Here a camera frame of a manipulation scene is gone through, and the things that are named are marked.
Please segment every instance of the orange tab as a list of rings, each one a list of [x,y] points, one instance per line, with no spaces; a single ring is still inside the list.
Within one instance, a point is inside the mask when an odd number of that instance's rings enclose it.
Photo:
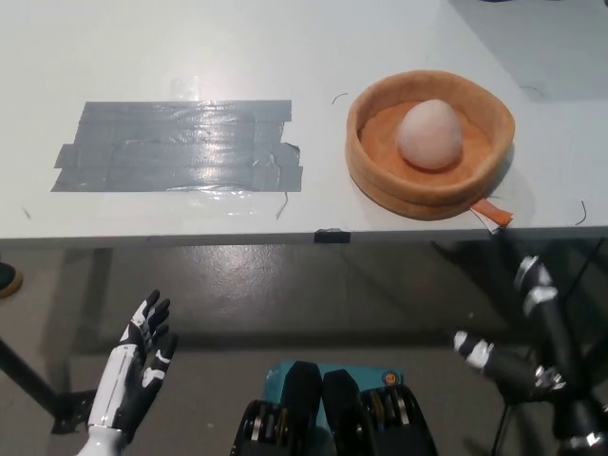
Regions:
[[[499,209],[487,199],[480,199],[471,206],[471,209],[479,212],[480,214],[488,217],[494,223],[503,228],[506,227],[513,219],[513,214],[510,212]]]

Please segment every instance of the orange felt bowl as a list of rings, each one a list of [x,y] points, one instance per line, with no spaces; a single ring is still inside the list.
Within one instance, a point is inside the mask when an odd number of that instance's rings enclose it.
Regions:
[[[406,113],[431,99],[451,105],[464,133],[461,159],[438,171],[410,165],[395,142]],[[413,219],[445,219],[484,196],[514,134],[513,116],[487,90],[455,74],[411,71],[368,87],[354,101],[347,120],[347,165],[363,193],[381,206]]]

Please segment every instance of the robotic hand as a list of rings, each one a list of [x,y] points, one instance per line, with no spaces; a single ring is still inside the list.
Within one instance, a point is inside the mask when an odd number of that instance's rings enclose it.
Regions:
[[[503,351],[467,332],[454,336],[455,351],[496,382],[508,405],[544,402],[553,406],[558,455],[607,456],[608,416],[594,393],[594,377],[602,359],[583,355],[558,288],[542,260],[520,254],[504,232],[495,236],[506,266],[517,271],[515,289],[522,300],[522,313],[536,336],[531,351],[534,360]]]
[[[161,389],[178,337],[168,334],[163,324],[170,302],[156,304],[160,295],[155,290],[142,303],[110,354],[88,419],[88,441],[79,456],[122,454]],[[155,345],[154,358],[142,373]]]

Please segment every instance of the black table leg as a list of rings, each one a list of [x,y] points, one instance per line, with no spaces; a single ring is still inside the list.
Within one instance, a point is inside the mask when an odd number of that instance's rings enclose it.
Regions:
[[[55,392],[26,362],[0,339],[0,370],[55,419],[54,434],[74,432],[88,419],[95,390]]]

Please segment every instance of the gray duct tape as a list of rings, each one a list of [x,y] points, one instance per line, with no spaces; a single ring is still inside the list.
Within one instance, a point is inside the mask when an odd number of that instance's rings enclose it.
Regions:
[[[299,149],[280,142],[291,110],[291,101],[87,103],[53,191],[299,191]]]
[[[225,123],[230,120],[249,122],[289,122],[291,100],[205,101],[205,102],[88,102],[83,123]]]
[[[299,192],[302,168],[62,169],[53,192],[253,191]]]
[[[76,167],[210,167],[210,166],[298,166],[300,151],[284,142],[238,144],[208,142],[173,144],[120,142],[118,144],[64,144],[55,168]]]
[[[74,143],[280,143],[282,136],[283,123],[81,123]]]

